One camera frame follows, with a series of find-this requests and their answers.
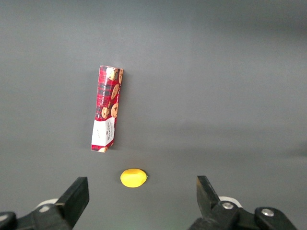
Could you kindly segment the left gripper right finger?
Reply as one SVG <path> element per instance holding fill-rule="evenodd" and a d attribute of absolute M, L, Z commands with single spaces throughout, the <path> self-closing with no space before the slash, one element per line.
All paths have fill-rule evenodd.
<path fill-rule="evenodd" d="M 253 230 L 254 215 L 234 198 L 218 196 L 206 176 L 197 177 L 197 203 L 202 217 L 190 230 Z"/>

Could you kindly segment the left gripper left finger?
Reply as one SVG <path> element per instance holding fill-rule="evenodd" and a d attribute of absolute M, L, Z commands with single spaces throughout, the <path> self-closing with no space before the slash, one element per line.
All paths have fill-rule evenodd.
<path fill-rule="evenodd" d="M 33 211 L 35 230 L 71 230 L 89 203 L 88 178 L 79 177 L 58 198 L 41 202 Z"/>

